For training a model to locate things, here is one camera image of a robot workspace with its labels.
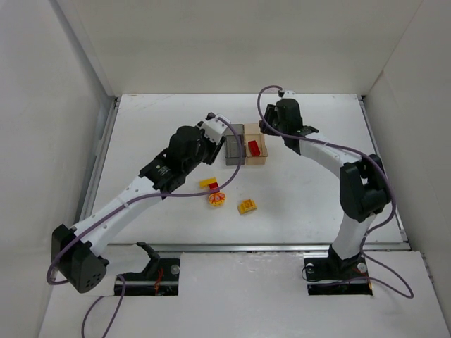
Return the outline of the red angled lego brick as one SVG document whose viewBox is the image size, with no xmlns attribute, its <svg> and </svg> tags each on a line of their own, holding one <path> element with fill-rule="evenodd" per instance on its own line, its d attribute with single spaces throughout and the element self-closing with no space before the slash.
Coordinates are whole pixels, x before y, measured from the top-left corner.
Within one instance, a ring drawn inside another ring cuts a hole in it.
<svg viewBox="0 0 451 338">
<path fill-rule="evenodd" d="M 260 157 L 261 149 L 259 143 L 256 140 L 248 141 L 247 148 L 251 157 Z"/>
</svg>

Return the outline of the yellow butterfly lego brick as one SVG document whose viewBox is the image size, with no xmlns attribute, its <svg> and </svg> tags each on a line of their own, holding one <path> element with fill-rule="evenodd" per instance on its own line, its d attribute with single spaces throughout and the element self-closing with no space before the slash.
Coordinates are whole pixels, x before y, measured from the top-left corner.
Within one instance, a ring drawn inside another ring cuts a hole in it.
<svg viewBox="0 0 451 338">
<path fill-rule="evenodd" d="M 208 202 L 214 207 L 222 206 L 226 202 L 226 195 L 223 192 L 214 192 L 209 195 Z"/>
</svg>

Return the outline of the yellow striped lego brick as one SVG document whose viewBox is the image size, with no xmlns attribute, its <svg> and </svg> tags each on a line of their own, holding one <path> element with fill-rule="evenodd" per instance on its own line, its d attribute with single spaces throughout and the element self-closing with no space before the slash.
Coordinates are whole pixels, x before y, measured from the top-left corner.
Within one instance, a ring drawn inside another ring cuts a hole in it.
<svg viewBox="0 0 451 338">
<path fill-rule="evenodd" d="M 240 215 L 244 215 L 246 213 L 252 212 L 257 209 L 257 205 L 255 204 L 253 199 L 246 199 L 243 200 L 238 206 L 237 206 L 238 212 Z"/>
</svg>

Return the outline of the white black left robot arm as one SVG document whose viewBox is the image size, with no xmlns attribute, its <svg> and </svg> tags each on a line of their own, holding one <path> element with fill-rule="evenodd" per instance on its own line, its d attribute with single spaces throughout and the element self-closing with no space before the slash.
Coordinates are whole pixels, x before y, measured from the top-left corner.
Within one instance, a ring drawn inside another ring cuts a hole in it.
<svg viewBox="0 0 451 338">
<path fill-rule="evenodd" d="M 51 234 L 51 269 L 57 269 L 79 293 L 94 289 L 107 274 L 102 253 L 110 241 L 148 208 L 181 187 L 201 163 L 211 165 L 223 143 L 228 122 L 210 115 L 195 126 L 179 127 L 169 145 L 143 167 L 113 200 L 72 227 Z"/>
</svg>

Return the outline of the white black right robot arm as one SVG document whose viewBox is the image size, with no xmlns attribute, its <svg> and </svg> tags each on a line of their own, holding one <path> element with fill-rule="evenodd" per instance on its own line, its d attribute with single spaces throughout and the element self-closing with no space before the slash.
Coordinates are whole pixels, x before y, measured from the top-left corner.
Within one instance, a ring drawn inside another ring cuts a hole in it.
<svg viewBox="0 0 451 338">
<path fill-rule="evenodd" d="M 294 98 L 269 104 L 259 127 L 264 134 L 281 136 L 287 148 L 315 161 L 339 179 L 343 210 L 340 229 L 327 257 L 305 259 L 307 280 L 357 277 L 358 266 L 365 263 L 361 250 L 367 231 L 391 201 L 380 158 L 332 145 L 318 129 L 303 123 Z"/>
</svg>

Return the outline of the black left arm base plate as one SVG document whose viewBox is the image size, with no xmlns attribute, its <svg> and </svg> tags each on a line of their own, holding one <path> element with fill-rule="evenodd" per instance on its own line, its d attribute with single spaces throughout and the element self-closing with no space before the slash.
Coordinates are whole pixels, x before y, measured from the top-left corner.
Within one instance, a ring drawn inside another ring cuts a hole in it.
<svg viewBox="0 0 451 338">
<path fill-rule="evenodd" d="M 177 296 L 180 256 L 165 255 L 150 261 L 140 273 L 125 273 L 126 296 Z"/>
</svg>

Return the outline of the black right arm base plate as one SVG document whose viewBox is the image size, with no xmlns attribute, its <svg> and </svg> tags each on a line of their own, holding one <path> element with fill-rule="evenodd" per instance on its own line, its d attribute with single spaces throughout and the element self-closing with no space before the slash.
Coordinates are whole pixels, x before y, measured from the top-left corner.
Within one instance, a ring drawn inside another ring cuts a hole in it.
<svg viewBox="0 0 451 338">
<path fill-rule="evenodd" d="M 304 258 L 302 278 L 310 296 L 372 296 L 368 268 L 364 258 L 348 266 L 339 266 L 329 257 Z"/>
</svg>

